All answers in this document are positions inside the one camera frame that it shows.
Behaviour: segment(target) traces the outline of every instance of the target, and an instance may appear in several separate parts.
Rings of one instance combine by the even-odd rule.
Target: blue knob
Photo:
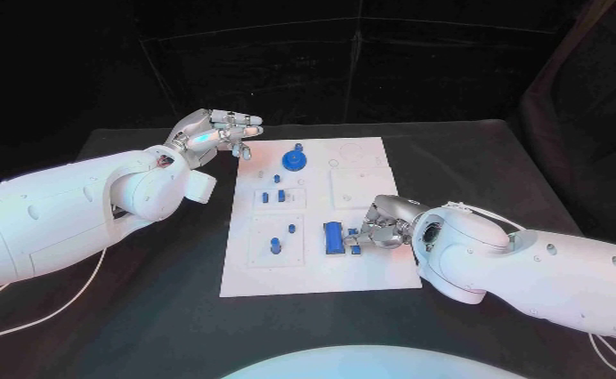
[[[299,172],[306,167],[307,160],[303,150],[302,143],[296,143],[296,148],[283,156],[283,167],[291,172]]]
[[[273,247],[271,247],[273,253],[278,254],[280,251],[283,250],[283,247],[280,246],[280,239],[278,238],[273,238]]]

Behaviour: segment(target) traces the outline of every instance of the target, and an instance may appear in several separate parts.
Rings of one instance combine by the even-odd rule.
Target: white board
[[[290,172],[283,155],[296,143],[303,145],[307,165]],[[323,223],[340,222],[343,234],[359,229],[375,196],[398,194],[382,140],[247,144],[252,159],[238,166],[221,297],[420,288],[410,246],[395,250],[362,246],[361,254],[346,247],[345,254],[325,254]],[[271,252],[273,238],[281,243],[280,254]]]

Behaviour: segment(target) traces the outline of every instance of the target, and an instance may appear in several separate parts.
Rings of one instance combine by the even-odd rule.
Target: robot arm
[[[261,119],[199,109],[167,141],[27,174],[0,185],[0,283],[53,272],[164,220],[188,199],[206,203],[215,178],[193,170],[231,149],[250,159],[242,137]]]
[[[450,298],[479,303],[491,292],[532,317],[616,336],[616,245],[521,227],[506,234],[473,208],[381,195],[345,244],[411,244],[420,276]]]

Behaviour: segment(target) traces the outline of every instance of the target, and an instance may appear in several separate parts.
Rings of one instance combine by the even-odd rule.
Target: blue rectangular block
[[[325,228],[325,253],[343,254],[343,225],[339,222],[329,222]]]

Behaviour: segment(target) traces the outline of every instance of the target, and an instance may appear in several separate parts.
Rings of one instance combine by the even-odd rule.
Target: black table
[[[81,158],[144,149],[169,129],[97,130]],[[529,228],[579,233],[505,123],[284,125],[260,139],[381,136],[401,195],[498,212]],[[330,345],[382,344],[441,351],[521,375],[609,377],[587,335],[519,313],[495,296],[479,305],[423,289],[218,297],[237,162],[219,153],[209,204],[188,200],[163,222],[108,250],[69,309],[0,337],[4,377],[205,378]],[[98,256],[0,294],[6,329],[46,315],[82,286]]]

